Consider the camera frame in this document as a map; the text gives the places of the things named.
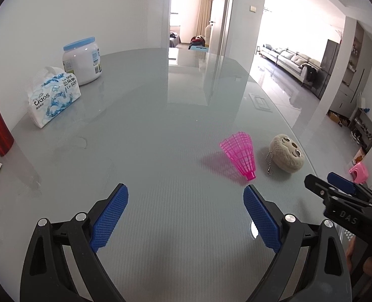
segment curtain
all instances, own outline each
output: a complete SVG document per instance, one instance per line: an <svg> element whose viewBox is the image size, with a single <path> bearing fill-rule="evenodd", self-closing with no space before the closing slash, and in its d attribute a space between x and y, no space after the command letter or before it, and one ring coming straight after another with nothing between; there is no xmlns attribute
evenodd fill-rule
<svg viewBox="0 0 372 302"><path fill-rule="evenodd" d="M197 15L197 35L205 36L206 27L210 23L212 4L213 0L201 0L199 14Z"/></svg>

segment round table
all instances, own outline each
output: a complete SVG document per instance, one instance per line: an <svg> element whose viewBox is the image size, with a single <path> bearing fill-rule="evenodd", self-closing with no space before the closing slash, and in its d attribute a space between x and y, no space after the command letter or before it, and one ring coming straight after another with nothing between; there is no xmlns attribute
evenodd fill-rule
<svg viewBox="0 0 372 302"><path fill-rule="evenodd" d="M253 238L242 198L249 182L218 145L238 131L252 137L250 183L261 195L303 222L324 218L322 200L304 187L315 174L308 159L296 174L274 166L267 175L274 136L297 139L249 74L203 52L169 54L105 55L102 76L72 106L43 129L28 115L13 129L16 142L0 158L0 283L14 300L37 221L68 221L124 183L128 205L97 255L126 301L246 301L274 252Z"/></svg>

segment refrigerator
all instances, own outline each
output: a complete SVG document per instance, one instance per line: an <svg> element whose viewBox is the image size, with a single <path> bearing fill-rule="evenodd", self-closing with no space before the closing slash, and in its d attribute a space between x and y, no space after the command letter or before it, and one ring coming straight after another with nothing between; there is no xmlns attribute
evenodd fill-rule
<svg viewBox="0 0 372 302"><path fill-rule="evenodd" d="M314 81L311 91L321 99L324 91L327 88L328 81L334 70L336 60L340 52L340 44L332 40L328 40L327 46L324 51L323 60L321 61L321 70L317 72L316 80Z"/></svg>

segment pink shuttlecock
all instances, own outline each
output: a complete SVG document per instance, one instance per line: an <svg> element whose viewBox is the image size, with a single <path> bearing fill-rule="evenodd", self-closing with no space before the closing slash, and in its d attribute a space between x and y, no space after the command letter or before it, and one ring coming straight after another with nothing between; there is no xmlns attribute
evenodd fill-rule
<svg viewBox="0 0 372 302"><path fill-rule="evenodd" d="M252 138L249 134L239 132L233 134L219 144L228 158L239 172L247 178L253 180L256 178L256 164L254 162Z"/></svg>

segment beige plush toy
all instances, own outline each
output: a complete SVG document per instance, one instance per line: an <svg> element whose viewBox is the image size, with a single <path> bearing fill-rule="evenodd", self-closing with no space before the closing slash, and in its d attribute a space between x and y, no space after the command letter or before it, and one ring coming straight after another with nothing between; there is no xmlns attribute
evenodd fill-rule
<svg viewBox="0 0 372 302"><path fill-rule="evenodd" d="M297 172L305 163L305 155L302 149L285 134L274 137L270 144L267 161L270 155L272 155L272 161L288 173ZM268 163L268 173L271 173L271 160Z"/></svg>

